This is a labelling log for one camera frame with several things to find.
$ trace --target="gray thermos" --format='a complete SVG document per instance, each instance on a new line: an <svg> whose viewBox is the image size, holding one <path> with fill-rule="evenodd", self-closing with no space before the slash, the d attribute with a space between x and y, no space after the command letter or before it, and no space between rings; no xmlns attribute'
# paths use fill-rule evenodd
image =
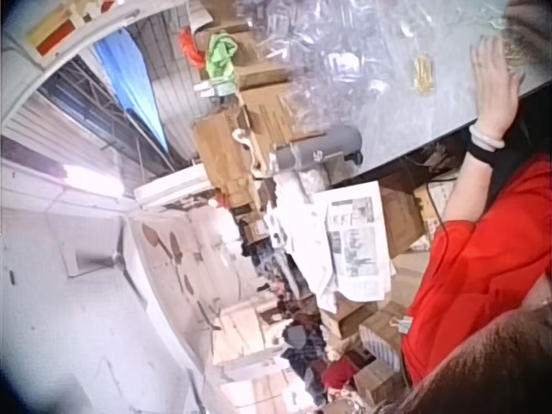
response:
<svg viewBox="0 0 552 414"><path fill-rule="evenodd" d="M335 157L362 164L362 136L348 125L334 125L324 135L294 141L270 154L270 167L274 173L301 171Z"/></svg>

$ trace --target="black wristband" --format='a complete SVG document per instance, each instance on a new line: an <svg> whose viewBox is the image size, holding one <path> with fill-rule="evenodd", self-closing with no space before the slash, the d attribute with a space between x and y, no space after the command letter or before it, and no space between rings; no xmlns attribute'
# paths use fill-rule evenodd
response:
<svg viewBox="0 0 552 414"><path fill-rule="evenodd" d="M494 166L494 161L496 160L497 153L492 151L487 151L482 147L478 147L472 141L467 144L467 152L471 154L476 160L484 162L489 166Z"/></svg>

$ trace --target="red clothing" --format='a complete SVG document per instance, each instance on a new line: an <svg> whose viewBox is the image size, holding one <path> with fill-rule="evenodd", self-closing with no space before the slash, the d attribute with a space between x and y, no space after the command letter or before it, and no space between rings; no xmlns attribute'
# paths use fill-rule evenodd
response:
<svg viewBox="0 0 552 414"><path fill-rule="evenodd" d="M327 389L341 390L359 371L360 369L344 355L326 368L322 374L322 383Z"/></svg>
<svg viewBox="0 0 552 414"><path fill-rule="evenodd" d="M549 271L551 177L550 163L535 160L476 224L448 222L437 230L402 342L414 384L473 333L518 308Z"/></svg>

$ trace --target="white bracelet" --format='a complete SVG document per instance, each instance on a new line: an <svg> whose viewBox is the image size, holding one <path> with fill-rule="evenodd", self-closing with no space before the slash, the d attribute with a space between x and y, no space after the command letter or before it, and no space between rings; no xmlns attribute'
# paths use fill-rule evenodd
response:
<svg viewBox="0 0 552 414"><path fill-rule="evenodd" d="M474 144L477 145L477 141L485 143L489 147L493 147L494 149L502 149L505 147L505 143L502 140L494 140L491 137L486 136L485 134L482 134L475 125L472 125L469 127L469 132L472 134L472 141L474 141Z"/></svg>
<svg viewBox="0 0 552 414"><path fill-rule="evenodd" d="M491 147L490 145L488 145L487 143L483 142L482 140L480 140L476 135L472 135L472 142L477 145L479 148L483 148L484 150L490 152L490 153L494 153L497 148L495 147Z"/></svg>

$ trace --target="woman's arm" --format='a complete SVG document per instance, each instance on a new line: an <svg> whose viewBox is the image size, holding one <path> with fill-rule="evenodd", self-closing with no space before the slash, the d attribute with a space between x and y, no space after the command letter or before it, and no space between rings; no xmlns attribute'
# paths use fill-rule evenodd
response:
<svg viewBox="0 0 552 414"><path fill-rule="evenodd" d="M522 75L508 71L504 42L498 36L482 38L477 47L472 47L471 57L479 112L475 127L483 135L502 141L518 112ZM466 154L444 211L444 221L477 222L485 209L491 175L491 166Z"/></svg>

